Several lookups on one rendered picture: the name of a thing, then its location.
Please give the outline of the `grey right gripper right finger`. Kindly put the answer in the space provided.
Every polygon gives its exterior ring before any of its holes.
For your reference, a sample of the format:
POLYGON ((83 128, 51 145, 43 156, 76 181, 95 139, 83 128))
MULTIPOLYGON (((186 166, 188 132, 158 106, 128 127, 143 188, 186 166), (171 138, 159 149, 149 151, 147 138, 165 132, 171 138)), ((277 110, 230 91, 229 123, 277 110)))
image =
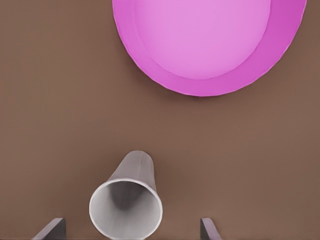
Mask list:
POLYGON ((211 218, 200 219, 200 240, 222 240, 211 218))

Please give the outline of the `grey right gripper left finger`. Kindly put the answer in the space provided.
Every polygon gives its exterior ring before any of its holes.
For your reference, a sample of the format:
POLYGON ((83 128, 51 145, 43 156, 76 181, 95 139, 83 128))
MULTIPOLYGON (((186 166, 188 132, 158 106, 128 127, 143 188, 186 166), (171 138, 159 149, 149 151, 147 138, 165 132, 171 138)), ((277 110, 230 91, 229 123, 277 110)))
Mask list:
POLYGON ((31 240, 66 240, 66 220, 54 218, 31 240))

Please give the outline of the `white IKEA cup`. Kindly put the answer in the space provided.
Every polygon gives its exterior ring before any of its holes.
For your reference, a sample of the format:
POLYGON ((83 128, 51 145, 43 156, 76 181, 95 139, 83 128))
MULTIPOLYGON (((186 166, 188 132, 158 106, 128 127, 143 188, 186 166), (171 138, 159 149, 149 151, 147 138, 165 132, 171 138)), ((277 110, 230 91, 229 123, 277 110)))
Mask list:
POLYGON ((92 194, 89 216, 95 228, 112 240, 144 240, 157 230, 163 204, 148 153, 134 150, 125 155, 92 194))

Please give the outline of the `pink round tray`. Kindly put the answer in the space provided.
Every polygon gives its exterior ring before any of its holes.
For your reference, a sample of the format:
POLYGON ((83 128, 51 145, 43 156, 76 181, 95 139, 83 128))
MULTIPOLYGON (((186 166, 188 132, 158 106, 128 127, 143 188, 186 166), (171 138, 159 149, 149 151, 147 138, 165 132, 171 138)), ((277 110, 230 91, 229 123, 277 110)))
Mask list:
POLYGON ((210 97, 246 87, 284 55, 307 0, 112 0, 119 37, 153 81, 210 97))

